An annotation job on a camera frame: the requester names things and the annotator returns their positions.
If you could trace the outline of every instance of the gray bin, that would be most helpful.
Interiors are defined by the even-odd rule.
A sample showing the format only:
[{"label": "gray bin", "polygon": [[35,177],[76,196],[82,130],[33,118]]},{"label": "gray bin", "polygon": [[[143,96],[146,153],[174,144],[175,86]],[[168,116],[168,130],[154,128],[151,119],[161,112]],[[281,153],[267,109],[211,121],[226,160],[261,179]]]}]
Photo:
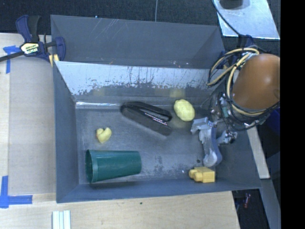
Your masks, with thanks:
[{"label": "gray bin", "polygon": [[[208,72],[224,51],[216,26],[147,21],[51,17],[52,36],[66,42],[66,57],[53,67],[58,203],[174,196],[261,187],[246,132],[221,146],[216,182],[196,183],[188,172],[202,166],[203,148],[192,122],[173,111],[186,99],[195,118],[208,116]],[[141,101],[172,113],[169,136],[156,133],[120,112],[127,101]],[[106,143],[95,138],[109,127]],[[141,173],[89,184],[85,152],[139,151]]]}]

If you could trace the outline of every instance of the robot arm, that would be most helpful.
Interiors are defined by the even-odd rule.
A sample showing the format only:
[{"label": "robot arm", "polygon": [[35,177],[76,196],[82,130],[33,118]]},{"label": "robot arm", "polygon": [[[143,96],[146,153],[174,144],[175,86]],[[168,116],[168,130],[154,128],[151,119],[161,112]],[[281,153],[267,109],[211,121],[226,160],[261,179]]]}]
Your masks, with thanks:
[{"label": "robot arm", "polygon": [[[263,123],[270,113],[280,105],[280,58],[254,48],[242,48],[226,53],[211,68],[210,75],[231,56],[240,53],[240,59],[224,69],[208,86],[217,84],[226,77],[224,89],[214,93],[211,120],[193,121],[192,134],[199,130],[203,144],[203,164],[206,167],[218,165],[222,155],[218,146],[229,144],[237,138],[236,131],[253,128]],[[216,129],[223,128],[216,138]]]}]

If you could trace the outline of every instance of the bin floor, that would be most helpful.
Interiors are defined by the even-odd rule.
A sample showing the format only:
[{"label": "bin floor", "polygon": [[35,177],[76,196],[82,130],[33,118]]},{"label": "bin floor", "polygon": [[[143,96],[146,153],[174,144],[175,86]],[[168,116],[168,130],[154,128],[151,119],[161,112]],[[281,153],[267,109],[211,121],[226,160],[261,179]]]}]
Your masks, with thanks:
[{"label": "bin floor", "polygon": [[[191,134],[192,122],[180,120],[173,110],[168,125],[173,129],[169,136],[161,135],[123,116],[119,106],[109,108],[76,109],[79,159],[79,183],[88,183],[85,175],[85,152],[96,150],[139,151],[142,159],[140,174],[120,177],[105,182],[122,182],[145,179],[178,179],[188,177],[188,171],[202,166],[203,148],[198,134]],[[98,128],[112,130],[111,138],[100,143],[95,136]]]}]

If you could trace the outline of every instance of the green cup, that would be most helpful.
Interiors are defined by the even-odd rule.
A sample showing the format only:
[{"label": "green cup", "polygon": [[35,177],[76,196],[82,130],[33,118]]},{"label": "green cup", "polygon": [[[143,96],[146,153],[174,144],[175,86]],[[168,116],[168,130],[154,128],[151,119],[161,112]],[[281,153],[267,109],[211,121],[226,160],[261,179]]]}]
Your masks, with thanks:
[{"label": "green cup", "polygon": [[90,183],[136,175],[142,161],[138,151],[86,151],[86,176]]}]

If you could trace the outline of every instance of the black stapler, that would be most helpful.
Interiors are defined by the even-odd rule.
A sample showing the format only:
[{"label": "black stapler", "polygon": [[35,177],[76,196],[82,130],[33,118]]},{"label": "black stapler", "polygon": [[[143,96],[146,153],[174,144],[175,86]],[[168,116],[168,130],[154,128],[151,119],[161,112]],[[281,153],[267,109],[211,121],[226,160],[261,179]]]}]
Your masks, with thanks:
[{"label": "black stapler", "polygon": [[171,127],[168,126],[172,115],[167,110],[135,101],[124,103],[120,111],[125,117],[162,135],[169,135],[172,132]]}]

